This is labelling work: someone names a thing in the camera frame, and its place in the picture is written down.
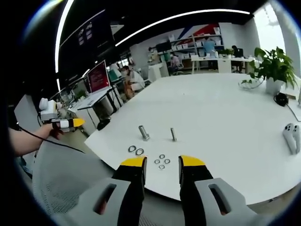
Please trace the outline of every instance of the human arm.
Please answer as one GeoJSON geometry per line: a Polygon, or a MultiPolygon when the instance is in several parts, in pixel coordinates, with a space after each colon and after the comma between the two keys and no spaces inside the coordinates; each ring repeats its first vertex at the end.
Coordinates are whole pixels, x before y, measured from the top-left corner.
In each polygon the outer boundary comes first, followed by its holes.
{"type": "MultiPolygon", "coordinates": [[[[52,129],[52,124],[45,124],[33,132],[33,134],[46,139],[49,137],[52,129]]],[[[24,131],[17,131],[11,128],[9,128],[9,136],[16,156],[22,156],[38,150],[43,142],[42,139],[34,137],[24,131]]]]}

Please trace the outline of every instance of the metal bolt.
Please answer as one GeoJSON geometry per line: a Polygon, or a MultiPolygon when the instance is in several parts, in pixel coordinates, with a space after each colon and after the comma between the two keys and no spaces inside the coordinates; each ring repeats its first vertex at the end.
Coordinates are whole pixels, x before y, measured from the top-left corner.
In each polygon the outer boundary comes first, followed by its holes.
{"type": "Polygon", "coordinates": [[[173,136],[173,141],[177,141],[177,138],[175,137],[174,128],[170,128],[171,135],[173,136]]]}
{"type": "Polygon", "coordinates": [[[140,130],[140,132],[141,132],[141,135],[142,135],[143,140],[144,140],[144,141],[147,141],[147,140],[150,138],[150,136],[146,133],[144,127],[141,125],[141,126],[139,126],[138,128],[139,128],[139,130],[140,130]]]}

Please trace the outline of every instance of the person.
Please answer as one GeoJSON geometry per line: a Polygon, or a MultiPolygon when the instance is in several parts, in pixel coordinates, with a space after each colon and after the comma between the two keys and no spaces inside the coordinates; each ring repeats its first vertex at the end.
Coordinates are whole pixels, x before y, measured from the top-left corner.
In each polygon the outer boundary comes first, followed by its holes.
{"type": "MultiPolygon", "coordinates": [[[[15,151],[15,156],[20,157],[38,150],[43,142],[42,139],[34,137],[25,131],[17,131],[9,128],[9,136],[12,147],[15,151]]],[[[33,132],[43,139],[47,139],[53,130],[52,124],[42,125],[39,129],[33,132]]]]}
{"type": "MultiPolygon", "coordinates": [[[[209,54],[210,54],[210,56],[214,56],[215,42],[212,39],[209,39],[209,37],[205,37],[203,46],[204,46],[206,56],[209,54]]],[[[215,60],[209,60],[208,64],[209,64],[209,70],[217,70],[217,62],[215,60]]]]}
{"type": "Polygon", "coordinates": [[[178,70],[178,65],[181,63],[180,59],[177,55],[170,54],[170,66],[169,66],[169,71],[170,73],[174,73],[176,70],[178,70]]]}
{"type": "MultiPolygon", "coordinates": [[[[242,57],[242,49],[237,48],[237,46],[233,45],[232,49],[234,51],[233,55],[235,57],[242,57]]],[[[231,61],[231,66],[237,67],[237,70],[241,73],[243,69],[242,61],[231,61]]]]}
{"type": "Polygon", "coordinates": [[[125,77],[125,94],[128,99],[131,99],[134,96],[134,92],[140,91],[145,87],[145,82],[138,72],[130,70],[128,66],[124,66],[121,73],[125,77]]]}

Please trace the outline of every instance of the floor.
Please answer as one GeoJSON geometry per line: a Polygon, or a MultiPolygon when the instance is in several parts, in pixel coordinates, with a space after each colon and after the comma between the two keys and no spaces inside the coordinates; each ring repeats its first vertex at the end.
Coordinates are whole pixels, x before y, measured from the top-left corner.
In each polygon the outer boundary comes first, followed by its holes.
{"type": "MultiPolygon", "coordinates": [[[[94,155],[94,153],[84,144],[86,137],[80,130],[75,132],[66,133],[62,136],[61,140],[75,148],[84,151],[86,154],[94,155]]],[[[262,202],[249,207],[259,214],[277,215],[289,205],[297,192],[301,189],[301,183],[292,190],[275,198],[270,202],[262,202]]],[[[145,226],[150,225],[164,225],[164,226],[183,226],[184,215],[180,202],[162,197],[151,191],[145,192],[145,199],[143,201],[142,214],[155,224],[142,224],[145,226]]]]}

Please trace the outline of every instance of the white table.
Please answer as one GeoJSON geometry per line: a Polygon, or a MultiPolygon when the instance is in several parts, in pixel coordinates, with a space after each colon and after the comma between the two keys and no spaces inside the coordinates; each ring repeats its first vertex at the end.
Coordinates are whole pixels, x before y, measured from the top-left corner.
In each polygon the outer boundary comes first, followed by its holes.
{"type": "Polygon", "coordinates": [[[240,62],[246,62],[249,63],[253,61],[253,59],[245,59],[240,57],[234,57],[234,58],[206,58],[206,57],[199,57],[198,55],[191,56],[192,61],[192,74],[194,74],[194,67],[195,62],[197,61],[211,61],[216,60],[217,66],[218,66],[218,72],[219,73],[231,73],[232,67],[231,67],[231,61],[240,61],[240,62]]]}
{"type": "Polygon", "coordinates": [[[247,204],[277,197],[301,179],[301,154],[290,155],[282,131],[296,118],[264,94],[265,84],[250,91],[238,82],[245,74],[194,74],[162,78],[143,90],[85,144],[114,168],[127,149],[143,148],[148,157],[145,187],[179,200],[181,154],[203,160],[214,178],[222,178],[247,204]],[[143,141],[138,126],[150,135],[143,141]],[[177,142],[171,141],[170,128],[177,142]],[[163,171],[154,163],[160,154],[171,162],[163,171]]]}
{"type": "Polygon", "coordinates": [[[120,108],[119,103],[123,105],[123,101],[120,98],[117,88],[114,87],[114,90],[117,96],[113,92],[113,87],[105,87],[90,94],[86,99],[78,101],[68,109],[70,112],[75,114],[76,117],[85,120],[85,123],[82,127],[88,135],[91,135],[96,130],[99,123],[99,118],[93,109],[95,103],[101,101],[108,114],[112,114],[114,111],[113,106],[108,98],[112,100],[116,109],[120,108]]]}

